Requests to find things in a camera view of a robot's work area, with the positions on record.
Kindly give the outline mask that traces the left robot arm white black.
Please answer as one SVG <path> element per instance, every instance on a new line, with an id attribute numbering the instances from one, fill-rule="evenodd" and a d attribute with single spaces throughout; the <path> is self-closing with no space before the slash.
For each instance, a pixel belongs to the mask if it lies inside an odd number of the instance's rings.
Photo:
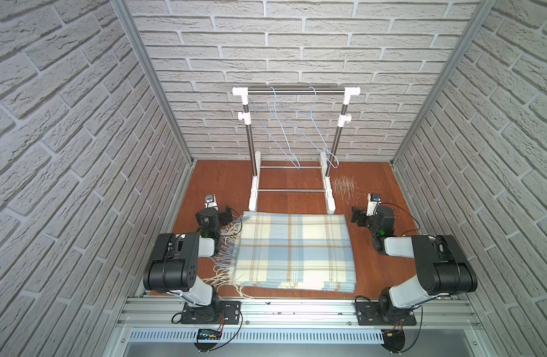
<path id="1" fill-rule="evenodd" d="M 232 209 L 207 207 L 196 213 L 199 225 L 186 234 L 159 234 L 143 273 L 148 291 L 178 296 L 192 308 L 216 306 L 215 288 L 198 276 L 199 259 L 218 255 L 221 230 L 233 222 Z"/>

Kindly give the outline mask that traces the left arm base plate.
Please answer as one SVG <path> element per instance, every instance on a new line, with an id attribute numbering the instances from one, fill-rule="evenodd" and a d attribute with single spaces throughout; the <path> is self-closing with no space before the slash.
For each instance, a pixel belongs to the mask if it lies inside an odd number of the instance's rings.
<path id="1" fill-rule="evenodd" d="M 179 324 L 225 324 L 240 323 L 242 302 L 220 300 L 210 306 L 191 307 L 186 305 L 181 313 Z"/>

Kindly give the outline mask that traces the blue cream plaid scarf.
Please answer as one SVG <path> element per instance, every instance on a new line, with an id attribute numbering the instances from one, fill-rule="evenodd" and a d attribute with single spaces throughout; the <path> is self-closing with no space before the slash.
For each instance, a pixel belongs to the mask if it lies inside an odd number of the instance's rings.
<path id="1" fill-rule="evenodd" d="M 355 260 L 343 215 L 246 211 L 221 230 L 212 258 L 215 288 L 295 289 L 350 294 Z"/>

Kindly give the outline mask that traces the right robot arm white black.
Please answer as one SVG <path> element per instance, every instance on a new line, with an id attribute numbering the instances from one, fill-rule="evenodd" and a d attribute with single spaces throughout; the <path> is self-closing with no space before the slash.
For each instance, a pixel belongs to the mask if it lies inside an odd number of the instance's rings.
<path id="1" fill-rule="evenodd" d="M 410 258 L 415 263 L 416 275 L 383 291 L 382 312 L 405 312 L 440 296 L 476 291 L 477 275 L 452 235 L 395 237 L 394 210 L 382 205 L 368 211 L 353 208 L 351 222 L 369 229 L 380 255 Z"/>

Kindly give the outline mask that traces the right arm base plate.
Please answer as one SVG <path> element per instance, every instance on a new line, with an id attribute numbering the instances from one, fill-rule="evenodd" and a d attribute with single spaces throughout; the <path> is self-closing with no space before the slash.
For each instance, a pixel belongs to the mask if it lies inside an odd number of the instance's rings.
<path id="1" fill-rule="evenodd" d="M 411 309 L 397 309 L 382 307 L 378 302 L 360 300 L 354 303 L 355 314 L 360 326 L 403 326 L 413 327 L 417 325 L 416 318 Z"/>

